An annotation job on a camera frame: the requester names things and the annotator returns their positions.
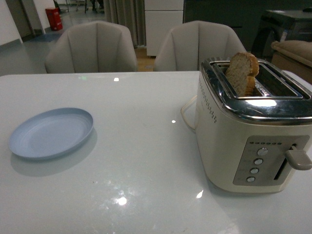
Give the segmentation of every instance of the sofa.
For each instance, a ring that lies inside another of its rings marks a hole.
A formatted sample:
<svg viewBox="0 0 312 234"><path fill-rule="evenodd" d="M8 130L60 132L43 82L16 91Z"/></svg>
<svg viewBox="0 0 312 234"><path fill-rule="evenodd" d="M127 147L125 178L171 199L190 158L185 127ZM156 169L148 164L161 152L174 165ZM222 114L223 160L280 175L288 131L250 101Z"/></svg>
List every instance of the sofa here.
<svg viewBox="0 0 312 234"><path fill-rule="evenodd" d="M312 42L299 40L275 41L271 63L282 70L295 73L312 84Z"/></svg>

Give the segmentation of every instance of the bread slice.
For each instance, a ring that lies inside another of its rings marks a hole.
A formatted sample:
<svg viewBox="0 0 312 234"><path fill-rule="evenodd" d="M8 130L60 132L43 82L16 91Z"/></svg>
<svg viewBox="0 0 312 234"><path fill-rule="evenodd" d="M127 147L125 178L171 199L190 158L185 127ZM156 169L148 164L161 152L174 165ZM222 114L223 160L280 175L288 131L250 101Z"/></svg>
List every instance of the bread slice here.
<svg viewBox="0 0 312 234"><path fill-rule="evenodd" d="M259 73L257 58L251 53L237 53L231 61L225 76L239 97L251 96L255 86L255 76Z"/></svg>

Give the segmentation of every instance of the white table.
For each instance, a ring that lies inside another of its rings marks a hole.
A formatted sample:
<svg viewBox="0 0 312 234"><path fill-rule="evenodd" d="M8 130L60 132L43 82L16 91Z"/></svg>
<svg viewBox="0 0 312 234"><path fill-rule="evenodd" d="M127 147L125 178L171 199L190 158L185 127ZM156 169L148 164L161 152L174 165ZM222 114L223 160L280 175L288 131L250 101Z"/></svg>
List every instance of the white table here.
<svg viewBox="0 0 312 234"><path fill-rule="evenodd" d="M226 193L206 179L196 136L180 115L198 75L1 77L0 233L311 233L312 171L296 172L269 195ZM46 161L10 152L19 124L60 107L94 117L81 148Z"/></svg>

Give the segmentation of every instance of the toaster cord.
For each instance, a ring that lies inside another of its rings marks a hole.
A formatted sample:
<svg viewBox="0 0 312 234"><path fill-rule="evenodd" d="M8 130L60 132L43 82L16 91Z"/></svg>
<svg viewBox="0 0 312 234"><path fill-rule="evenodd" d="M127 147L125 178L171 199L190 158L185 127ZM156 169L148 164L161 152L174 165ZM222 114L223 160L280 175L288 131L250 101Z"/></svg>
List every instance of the toaster cord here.
<svg viewBox="0 0 312 234"><path fill-rule="evenodd" d="M192 97L191 100L189 100L184 106L182 106L180 112L181 112L181 115L182 115L182 119L184 120L185 124L191 128L193 131L195 131L195 127L193 127L189 121L186 119L184 113L186 112L186 110L196 101L197 99L197 95Z"/></svg>

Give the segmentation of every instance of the tiled floor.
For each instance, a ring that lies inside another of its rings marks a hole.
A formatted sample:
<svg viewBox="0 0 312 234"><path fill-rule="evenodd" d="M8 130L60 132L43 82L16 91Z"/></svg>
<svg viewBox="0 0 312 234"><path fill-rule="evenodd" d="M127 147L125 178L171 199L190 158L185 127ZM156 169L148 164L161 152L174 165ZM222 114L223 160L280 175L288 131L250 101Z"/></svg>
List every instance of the tiled floor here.
<svg viewBox="0 0 312 234"><path fill-rule="evenodd" d="M69 7L69 12L61 14L63 29L36 37L0 50L0 76L9 74L45 74L44 60L57 39L69 27L84 22L106 20L105 14L94 13L89 9L84 13L84 6L76 11L76 6ZM136 49L139 71L152 71L154 59L146 56L146 49Z"/></svg>

